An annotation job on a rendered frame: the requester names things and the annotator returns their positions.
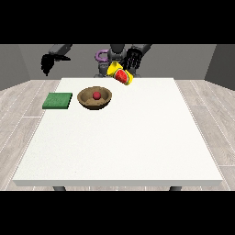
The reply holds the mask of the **green square pad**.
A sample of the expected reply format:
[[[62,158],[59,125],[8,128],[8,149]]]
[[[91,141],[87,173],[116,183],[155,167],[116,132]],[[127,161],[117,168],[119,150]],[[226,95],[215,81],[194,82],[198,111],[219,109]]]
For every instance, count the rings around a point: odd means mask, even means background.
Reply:
[[[42,105],[43,109],[67,109],[71,102],[72,93],[49,93]]]

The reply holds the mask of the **brown wooden bowl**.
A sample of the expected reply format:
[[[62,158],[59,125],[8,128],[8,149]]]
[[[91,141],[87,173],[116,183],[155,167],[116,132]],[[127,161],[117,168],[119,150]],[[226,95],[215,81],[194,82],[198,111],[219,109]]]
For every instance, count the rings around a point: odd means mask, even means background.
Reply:
[[[99,110],[109,104],[112,93],[105,87],[86,87],[78,95],[79,103],[89,110]]]

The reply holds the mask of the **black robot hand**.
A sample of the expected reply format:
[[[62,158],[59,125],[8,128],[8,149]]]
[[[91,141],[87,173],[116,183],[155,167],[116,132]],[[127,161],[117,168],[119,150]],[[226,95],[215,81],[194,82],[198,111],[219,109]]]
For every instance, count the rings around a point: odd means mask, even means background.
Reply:
[[[69,61],[70,58],[65,55],[44,54],[41,58],[41,70],[48,75],[55,62]]]
[[[130,48],[127,51],[127,57],[124,59],[125,70],[130,68],[138,69],[140,67],[140,61],[142,58],[142,52],[136,48]]]

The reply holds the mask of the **yellow cup with melon print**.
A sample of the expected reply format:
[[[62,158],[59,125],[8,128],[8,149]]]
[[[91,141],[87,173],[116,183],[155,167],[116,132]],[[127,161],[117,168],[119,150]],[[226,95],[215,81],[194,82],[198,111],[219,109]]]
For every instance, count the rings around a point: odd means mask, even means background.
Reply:
[[[124,70],[123,66],[118,62],[112,62],[109,65],[106,74],[124,85],[131,84],[133,80],[133,75],[128,70]]]

